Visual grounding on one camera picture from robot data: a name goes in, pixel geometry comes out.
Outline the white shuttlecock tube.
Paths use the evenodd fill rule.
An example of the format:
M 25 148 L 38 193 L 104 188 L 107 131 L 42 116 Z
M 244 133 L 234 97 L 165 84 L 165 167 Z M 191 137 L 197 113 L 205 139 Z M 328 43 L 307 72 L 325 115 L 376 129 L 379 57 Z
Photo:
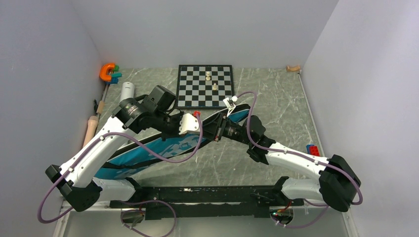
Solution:
M 127 99 L 127 98 L 133 98 L 134 94 L 135 94 L 135 85 L 132 82 L 124 82 L 122 84 L 119 102 L 122 102 L 124 99 Z

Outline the blue racket bag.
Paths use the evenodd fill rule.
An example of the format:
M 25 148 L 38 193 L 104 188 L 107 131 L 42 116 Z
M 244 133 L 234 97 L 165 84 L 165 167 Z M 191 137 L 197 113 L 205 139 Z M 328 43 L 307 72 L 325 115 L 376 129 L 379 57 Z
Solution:
M 167 159 L 190 153 L 198 144 L 199 134 L 186 134 L 181 137 L 162 140 L 157 133 L 139 140 L 147 148 Z M 95 178 L 121 180 L 134 175 L 158 162 L 160 159 L 148 153 L 136 143 L 121 146 L 97 171 Z

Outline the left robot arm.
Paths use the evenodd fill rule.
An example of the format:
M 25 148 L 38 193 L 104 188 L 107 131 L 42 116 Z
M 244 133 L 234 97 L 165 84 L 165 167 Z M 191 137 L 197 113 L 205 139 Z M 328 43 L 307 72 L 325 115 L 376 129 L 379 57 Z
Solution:
M 167 114 L 176 95 L 157 85 L 141 102 L 124 99 L 113 110 L 103 129 L 74 157 L 61 166 L 51 165 L 46 174 L 64 199 L 78 212 L 85 211 L 98 201 L 122 200 L 129 207 L 142 201 L 142 193 L 127 180 L 105 180 L 95 175 L 129 137 L 148 128 L 165 135 L 179 134 L 182 114 Z

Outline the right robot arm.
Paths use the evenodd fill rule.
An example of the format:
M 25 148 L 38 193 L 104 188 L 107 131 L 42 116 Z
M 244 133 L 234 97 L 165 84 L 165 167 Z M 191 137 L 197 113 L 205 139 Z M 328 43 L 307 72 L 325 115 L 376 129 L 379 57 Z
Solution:
M 219 114 L 204 125 L 207 139 L 219 141 L 226 137 L 246 144 L 247 153 L 255 162 L 293 169 L 306 177 L 301 180 L 281 177 L 272 192 L 278 205 L 304 198 L 323 201 L 337 211 L 347 212 L 352 205 L 361 204 L 361 181 L 343 157 L 326 158 L 299 152 L 268 138 L 265 131 L 257 116 L 239 125 L 225 114 Z

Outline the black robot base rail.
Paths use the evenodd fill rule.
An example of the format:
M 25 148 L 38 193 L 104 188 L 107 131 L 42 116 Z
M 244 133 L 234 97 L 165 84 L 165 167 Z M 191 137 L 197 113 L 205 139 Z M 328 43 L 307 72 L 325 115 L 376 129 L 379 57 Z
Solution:
M 146 220 L 178 218 L 252 216 L 268 218 L 282 208 L 302 206 L 304 201 L 287 199 L 273 185 L 268 186 L 200 186 L 142 187 L 126 203 L 116 200 L 110 208 L 138 208 L 145 211 Z

